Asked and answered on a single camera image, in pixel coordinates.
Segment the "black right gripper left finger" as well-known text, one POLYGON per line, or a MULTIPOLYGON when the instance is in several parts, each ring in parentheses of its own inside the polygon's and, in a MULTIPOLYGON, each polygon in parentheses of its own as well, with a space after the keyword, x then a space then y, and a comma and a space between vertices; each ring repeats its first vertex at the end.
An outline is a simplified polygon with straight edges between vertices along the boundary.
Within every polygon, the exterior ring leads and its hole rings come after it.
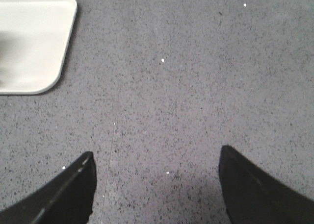
POLYGON ((2 224, 86 224, 96 190, 93 152, 84 152, 62 173, 1 211, 2 224))

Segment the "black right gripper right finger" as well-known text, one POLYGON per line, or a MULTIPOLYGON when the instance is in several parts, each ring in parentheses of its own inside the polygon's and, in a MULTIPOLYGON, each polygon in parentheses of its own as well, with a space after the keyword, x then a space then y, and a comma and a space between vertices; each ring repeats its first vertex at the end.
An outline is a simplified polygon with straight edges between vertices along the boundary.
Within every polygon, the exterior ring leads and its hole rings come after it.
POLYGON ((223 145, 219 180, 233 224, 312 224, 314 202, 223 145))

